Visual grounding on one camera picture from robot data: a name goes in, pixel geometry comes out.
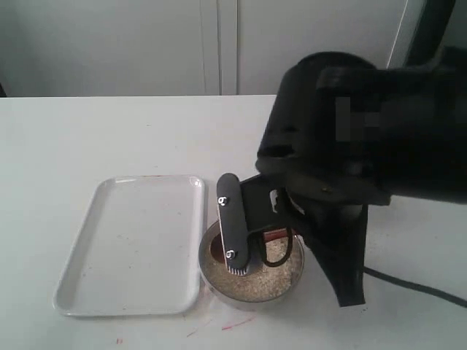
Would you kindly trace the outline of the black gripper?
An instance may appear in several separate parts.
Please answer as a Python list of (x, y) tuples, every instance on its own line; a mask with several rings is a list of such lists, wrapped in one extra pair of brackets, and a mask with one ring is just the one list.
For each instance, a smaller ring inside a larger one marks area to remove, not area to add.
[(303, 235), (341, 307), (363, 305), (368, 207), (391, 194), (363, 172), (286, 171), (281, 185), (310, 229)]

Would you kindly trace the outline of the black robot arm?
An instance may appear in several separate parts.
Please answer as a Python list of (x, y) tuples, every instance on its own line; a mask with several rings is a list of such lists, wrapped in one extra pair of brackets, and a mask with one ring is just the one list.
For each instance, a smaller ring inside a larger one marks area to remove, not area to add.
[(417, 44), (386, 69), (343, 52), (306, 56), (282, 79), (256, 167), (338, 304), (363, 304), (370, 206), (395, 195), (466, 202), (466, 47)]

